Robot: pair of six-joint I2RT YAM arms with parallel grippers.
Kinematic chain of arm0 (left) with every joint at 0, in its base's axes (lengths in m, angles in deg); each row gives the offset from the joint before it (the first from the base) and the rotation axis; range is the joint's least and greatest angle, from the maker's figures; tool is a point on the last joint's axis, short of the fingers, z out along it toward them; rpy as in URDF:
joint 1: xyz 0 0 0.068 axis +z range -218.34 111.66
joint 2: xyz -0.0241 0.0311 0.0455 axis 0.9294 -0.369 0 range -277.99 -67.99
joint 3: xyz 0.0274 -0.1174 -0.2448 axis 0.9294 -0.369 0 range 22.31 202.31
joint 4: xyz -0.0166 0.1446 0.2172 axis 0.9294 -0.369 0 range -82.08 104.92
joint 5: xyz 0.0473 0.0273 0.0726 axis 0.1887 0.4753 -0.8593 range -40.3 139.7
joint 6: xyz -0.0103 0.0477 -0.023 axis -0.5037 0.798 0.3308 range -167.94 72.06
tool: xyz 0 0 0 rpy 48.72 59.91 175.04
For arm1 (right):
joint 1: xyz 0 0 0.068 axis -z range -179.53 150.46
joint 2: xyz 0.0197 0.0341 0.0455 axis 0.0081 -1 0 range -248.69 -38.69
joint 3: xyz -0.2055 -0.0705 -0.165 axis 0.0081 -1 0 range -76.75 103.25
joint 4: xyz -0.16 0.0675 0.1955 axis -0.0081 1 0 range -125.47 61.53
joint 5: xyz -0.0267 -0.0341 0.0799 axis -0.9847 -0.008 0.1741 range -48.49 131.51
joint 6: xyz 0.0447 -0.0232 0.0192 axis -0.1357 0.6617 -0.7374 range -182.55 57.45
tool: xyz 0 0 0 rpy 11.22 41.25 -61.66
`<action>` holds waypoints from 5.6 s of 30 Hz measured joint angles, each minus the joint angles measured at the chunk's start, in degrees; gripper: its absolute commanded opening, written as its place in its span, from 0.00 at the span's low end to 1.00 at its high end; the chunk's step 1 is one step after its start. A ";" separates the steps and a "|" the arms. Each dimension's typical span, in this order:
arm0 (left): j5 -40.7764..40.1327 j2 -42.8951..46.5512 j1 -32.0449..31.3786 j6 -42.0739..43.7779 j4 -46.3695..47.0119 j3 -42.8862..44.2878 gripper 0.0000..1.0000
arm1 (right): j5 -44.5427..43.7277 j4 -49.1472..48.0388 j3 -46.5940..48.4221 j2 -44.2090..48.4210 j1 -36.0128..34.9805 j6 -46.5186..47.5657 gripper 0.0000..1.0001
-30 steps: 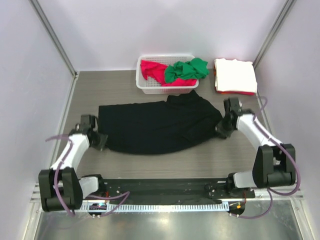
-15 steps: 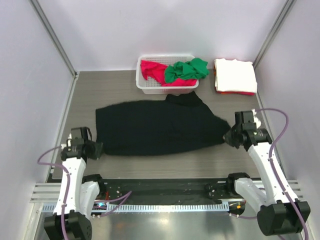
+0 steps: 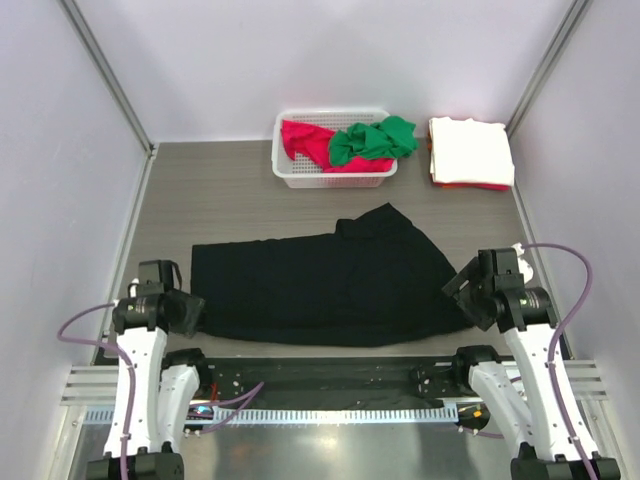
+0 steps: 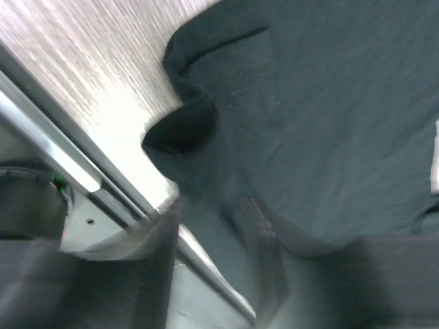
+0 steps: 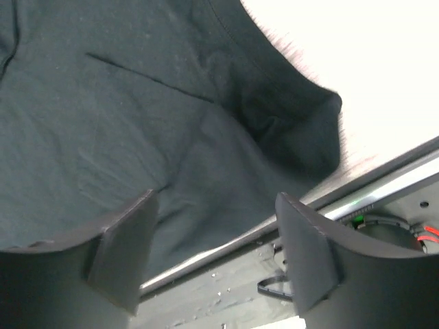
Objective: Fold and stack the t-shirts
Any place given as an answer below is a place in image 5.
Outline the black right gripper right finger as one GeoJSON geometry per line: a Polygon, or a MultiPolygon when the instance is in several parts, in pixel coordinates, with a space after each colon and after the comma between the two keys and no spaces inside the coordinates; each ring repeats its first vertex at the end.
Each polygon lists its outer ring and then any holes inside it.
{"type": "Polygon", "coordinates": [[[332,221],[280,193],[276,218],[308,328],[437,328],[438,256],[332,221]]]}

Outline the black t shirt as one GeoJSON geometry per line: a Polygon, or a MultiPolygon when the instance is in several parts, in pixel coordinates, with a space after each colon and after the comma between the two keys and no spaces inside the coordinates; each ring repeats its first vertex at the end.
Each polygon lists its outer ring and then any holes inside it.
{"type": "Polygon", "coordinates": [[[157,276],[332,174],[341,105],[239,1],[2,1],[1,246],[152,189],[157,276]]]}

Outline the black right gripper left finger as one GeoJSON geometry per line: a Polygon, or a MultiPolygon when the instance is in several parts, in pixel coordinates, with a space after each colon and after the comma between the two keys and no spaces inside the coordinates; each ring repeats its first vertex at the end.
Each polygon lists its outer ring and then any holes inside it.
{"type": "Polygon", "coordinates": [[[2,250],[1,327],[127,328],[157,212],[148,191],[52,241],[2,250]]]}

